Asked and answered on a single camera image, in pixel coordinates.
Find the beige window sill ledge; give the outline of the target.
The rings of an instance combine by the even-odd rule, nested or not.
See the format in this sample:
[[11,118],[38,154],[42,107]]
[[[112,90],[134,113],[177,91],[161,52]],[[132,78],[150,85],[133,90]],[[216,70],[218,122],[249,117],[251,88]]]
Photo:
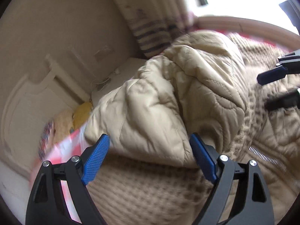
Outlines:
[[277,42],[291,50],[299,49],[299,35],[262,21],[229,16],[204,16],[198,17],[198,24],[201,29],[258,36],[272,42]]

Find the red white checkered bedsheet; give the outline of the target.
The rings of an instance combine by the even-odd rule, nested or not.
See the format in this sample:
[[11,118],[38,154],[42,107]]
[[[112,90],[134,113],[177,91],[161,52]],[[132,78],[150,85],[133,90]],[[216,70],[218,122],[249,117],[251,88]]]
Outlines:
[[198,133],[237,158],[258,122],[256,76],[285,50],[239,34],[195,31],[100,98],[45,160],[67,161],[102,135],[110,149],[87,189],[108,224],[191,224],[212,184],[189,144]]

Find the colourful patterned pillow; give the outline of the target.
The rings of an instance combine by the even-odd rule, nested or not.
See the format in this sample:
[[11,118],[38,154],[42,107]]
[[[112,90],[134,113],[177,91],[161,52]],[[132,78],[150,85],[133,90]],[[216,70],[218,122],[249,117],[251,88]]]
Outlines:
[[39,160],[43,161],[46,155],[50,153],[54,145],[55,124],[54,121],[49,121],[43,128],[40,137],[38,156]]

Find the yellow textured pillow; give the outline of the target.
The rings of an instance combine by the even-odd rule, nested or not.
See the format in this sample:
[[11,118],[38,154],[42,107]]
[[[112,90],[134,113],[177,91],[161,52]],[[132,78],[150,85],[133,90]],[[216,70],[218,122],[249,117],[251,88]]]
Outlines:
[[59,143],[75,130],[79,129],[89,118],[93,109],[91,102],[85,102],[75,110],[64,110],[54,118],[54,143]]

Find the white wooden headboard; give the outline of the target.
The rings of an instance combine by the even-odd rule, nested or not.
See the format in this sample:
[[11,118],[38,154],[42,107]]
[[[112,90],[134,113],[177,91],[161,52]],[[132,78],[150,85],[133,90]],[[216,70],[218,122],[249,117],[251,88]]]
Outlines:
[[64,110],[75,110],[91,96],[50,55],[49,72],[40,83],[24,75],[10,92],[1,115],[1,160],[28,178],[43,128]]

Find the striped patterned curtain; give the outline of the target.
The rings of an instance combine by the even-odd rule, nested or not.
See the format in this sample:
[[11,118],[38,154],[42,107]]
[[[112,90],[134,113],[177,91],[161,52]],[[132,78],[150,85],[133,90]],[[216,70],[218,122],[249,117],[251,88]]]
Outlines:
[[140,50],[151,58],[198,28],[195,0],[113,0]]

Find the white bedside table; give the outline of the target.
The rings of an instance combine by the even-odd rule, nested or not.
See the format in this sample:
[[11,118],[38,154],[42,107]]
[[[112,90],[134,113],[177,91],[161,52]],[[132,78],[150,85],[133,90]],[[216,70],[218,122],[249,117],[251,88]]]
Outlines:
[[124,82],[131,79],[137,70],[146,63],[146,59],[130,57],[125,63],[116,68],[107,78],[100,83],[96,83],[96,88],[91,93],[93,106],[97,106],[101,97],[112,90],[123,85]]

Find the window with dark frame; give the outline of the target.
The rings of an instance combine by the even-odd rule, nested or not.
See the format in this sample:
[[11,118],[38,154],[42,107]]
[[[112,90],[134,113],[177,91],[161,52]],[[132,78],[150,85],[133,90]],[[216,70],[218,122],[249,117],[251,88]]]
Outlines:
[[231,16],[266,22],[284,28],[298,35],[280,4],[287,0],[207,0],[206,5],[195,8],[201,16]]

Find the wall power socket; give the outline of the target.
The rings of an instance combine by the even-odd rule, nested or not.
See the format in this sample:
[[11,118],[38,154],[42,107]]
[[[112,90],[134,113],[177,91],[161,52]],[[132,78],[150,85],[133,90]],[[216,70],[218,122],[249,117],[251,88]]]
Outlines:
[[96,59],[97,62],[100,62],[105,57],[113,53],[114,53],[114,48],[109,45],[105,45],[103,48],[101,48],[94,54],[94,58]]

